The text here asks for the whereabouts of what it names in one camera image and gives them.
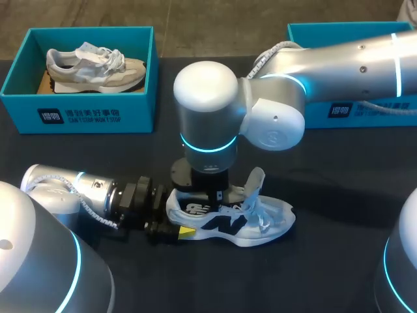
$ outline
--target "shoe lace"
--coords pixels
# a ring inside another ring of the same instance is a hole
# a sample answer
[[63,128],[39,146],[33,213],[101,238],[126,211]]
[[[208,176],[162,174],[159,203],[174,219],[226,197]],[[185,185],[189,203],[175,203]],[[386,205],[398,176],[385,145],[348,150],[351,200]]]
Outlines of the shoe lace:
[[104,74],[107,74],[110,70],[122,70],[124,69],[124,55],[118,49],[111,51],[105,47],[99,47],[98,52],[101,52],[104,57],[107,57],[107,61],[101,64],[97,64],[96,67],[103,67],[107,65],[107,70]]
[[244,215],[246,219],[256,215],[259,220],[259,229],[262,233],[267,231],[274,223],[273,218],[263,209],[259,199],[256,199],[247,209],[239,205],[234,205],[233,208],[239,210],[240,213],[238,214]]

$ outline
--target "blue box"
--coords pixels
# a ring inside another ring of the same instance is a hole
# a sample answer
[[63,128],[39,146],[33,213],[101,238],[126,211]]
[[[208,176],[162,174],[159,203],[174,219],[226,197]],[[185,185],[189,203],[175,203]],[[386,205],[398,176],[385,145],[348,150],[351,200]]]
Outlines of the blue box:
[[[288,24],[287,38],[303,48],[318,48],[412,29],[407,22],[300,23]],[[372,103],[412,110],[417,109],[417,95],[378,99]],[[329,118],[333,109],[349,111],[349,114]],[[306,128],[417,126],[416,116],[378,112],[349,99],[308,104],[305,119]]]
[[[50,48],[73,51],[85,41],[146,62],[143,93],[37,95],[46,52]],[[0,97],[20,134],[152,132],[157,82],[153,27],[33,28],[23,40]],[[86,117],[88,111],[96,116]],[[42,112],[58,113],[58,123],[44,123]]]

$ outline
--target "black table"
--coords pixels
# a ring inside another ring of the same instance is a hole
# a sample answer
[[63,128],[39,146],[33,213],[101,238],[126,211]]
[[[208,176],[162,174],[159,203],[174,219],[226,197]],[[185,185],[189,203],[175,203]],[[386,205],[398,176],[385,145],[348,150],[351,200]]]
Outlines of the black table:
[[[173,80],[197,59],[161,59],[153,134],[18,134],[0,106],[0,180],[20,185],[32,164],[134,182],[169,183],[182,156]],[[238,76],[252,57],[213,59]],[[3,81],[11,65],[0,62]],[[271,153],[239,139],[231,181],[243,185],[255,166],[263,194],[296,209],[293,229],[265,246],[219,240],[150,245],[103,237],[96,251],[110,266],[118,312],[373,312],[373,273],[407,196],[417,186],[415,128],[307,130],[289,151]]]

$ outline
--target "gray suede sneaker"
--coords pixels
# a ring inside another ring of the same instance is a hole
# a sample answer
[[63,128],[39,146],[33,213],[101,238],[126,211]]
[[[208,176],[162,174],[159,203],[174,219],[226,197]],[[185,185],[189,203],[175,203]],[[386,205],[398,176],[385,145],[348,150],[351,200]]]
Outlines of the gray suede sneaker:
[[128,59],[119,50],[97,48],[88,42],[73,52],[50,49],[46,67],[55,93],[121,93],[140,87],[145,79],[143,61]]

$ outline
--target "cable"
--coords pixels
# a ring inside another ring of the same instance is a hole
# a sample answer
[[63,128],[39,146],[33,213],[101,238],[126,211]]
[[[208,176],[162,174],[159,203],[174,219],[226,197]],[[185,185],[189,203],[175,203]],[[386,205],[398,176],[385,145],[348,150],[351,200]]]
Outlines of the cable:
[[263,52],[255,61],[256,65],[254,68],[250,71],[250,73],[246,76],[247,79],[252,79],[263,66],[270,60],[271,57],[273,57],[277,52],[279,52],[283,48],[296,48],[296,49],[302,49],[301,46],[296,44],[292,41],[283,41],[279,44],[276,44],[271,49]]
[[400,109],[391,109],[391,108],[385,108],[383,106],[379,106],[378,104],[370,103],[368,101],[359,101],[361,105],[370,108],[372,110],[388,113],[388,114],[394,114],[394,115],[417,115],[417,110],[400,110]]
[[95,220],[97,220],[98,222],[109,226],[111,228],[114,228],[115,230],[119,229],[119,227],[117,226],[116,223],[110,221],[110,220],[106,220],[104,218],[102,218],[101,216],[97,215],[90,207],[89,205],[84,201],[82,195],[76,190],[76,188],[74,187],[74,185],[72,183],[70,183],[70,181],[60,175],[42,175],[38,178],[36,178],[30,185],[29,187],[26,188],[25,192],[28,190],[33,189],[34,187],[36,187],[37,184],[39,184],[41,181],[45,181],[46,179],[57,179],[61,182],[63,182],[71,191],[73,194],[75,194],[80,202],[81,202],[81,206],[87,211],[87,213],[93,217]]

